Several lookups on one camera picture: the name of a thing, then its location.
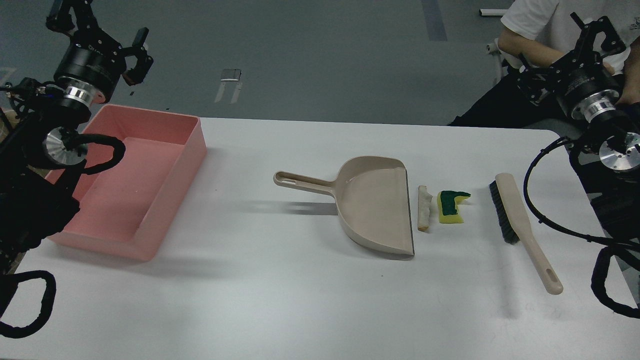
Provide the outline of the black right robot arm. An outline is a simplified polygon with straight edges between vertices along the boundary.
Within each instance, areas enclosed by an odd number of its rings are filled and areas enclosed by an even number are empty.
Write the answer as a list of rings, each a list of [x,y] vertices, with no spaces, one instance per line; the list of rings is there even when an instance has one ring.
[[[532,104],[553,98],[567,120],[585,125],[577,138],[562,136],[540,150],[528,167],[523,181],[523,197],[528,209],[542,224],[561,233],[601,244],[590,277],[594,296],[614,313],[638,318],[638,308],[618,303],[606,290],[613,257],[639,268],[639,105],[616,107],[622,87],[603,67],[605,57],[624,52],[627,46],[606,16],[583,22],[576,13],[570,17],[580,30],[575,46],[547,67],[530,64],[518,75],[518,88]],[[589,192],[598,193],[593,203],[608,237],[581,234],[542,214],[529,194],[530,175],[540,160],[552,150],[570,146],[569,163],[579,176],[594,174]]]

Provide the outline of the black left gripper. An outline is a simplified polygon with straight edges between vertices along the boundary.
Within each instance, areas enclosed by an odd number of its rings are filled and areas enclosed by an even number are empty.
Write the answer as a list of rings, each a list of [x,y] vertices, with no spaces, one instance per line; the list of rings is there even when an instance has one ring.
[[[122,44],[101,28],[91,0],[55,0],[46,16],[46,27],[59,34],[71,35],[70,45],[54,73],[54,81],[69,84],[71,80],[91,85],[98,93],[98,103],[110,102],[119,82],[139,85],[144,82],[154,59],[146,48],[148,27],[137,30],[131,46]],[[135,65],[126,70],[125,58],[135,57]]]

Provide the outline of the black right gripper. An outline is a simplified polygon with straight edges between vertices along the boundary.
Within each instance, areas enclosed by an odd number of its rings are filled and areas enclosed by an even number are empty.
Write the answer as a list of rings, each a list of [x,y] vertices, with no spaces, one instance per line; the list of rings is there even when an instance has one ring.
[[[627,49],[608,16],[585,23],[577,13],[570,18],[580,28],[570,60],[576,68],[537,66],[521,52],[522,67],[516,86],[525,99],[535,106],[554,97],[567,118],[575,121],[611,121],[622,116],[615,107],[622,87],[601,64],[606,57],[622,54]]]

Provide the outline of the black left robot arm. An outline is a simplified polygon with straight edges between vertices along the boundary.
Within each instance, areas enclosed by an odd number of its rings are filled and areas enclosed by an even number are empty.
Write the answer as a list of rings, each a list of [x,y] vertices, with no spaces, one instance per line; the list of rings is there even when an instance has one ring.
[[[124,47],[99,24],[90,0],[55,0],[46,27],[70,44],[53,80],[29,77],[1,87],[16,123],[1,112],[6,130],[0,148],[1,311],[9,307],[19,285],[45,285],[38,316],[25,326],[0,324],[5,338],[26,338],[46,325],[53,312],[57,281],[46,270],[18,273],[25,254],[42,240],[64,230],[80,210],[73,194],[84,175],[102,173],[123,160],[126,146],[114,136],[79,132],[93,104],[109,103],[119,80],[141,84],[154,59],[145,43],[147,27]]]

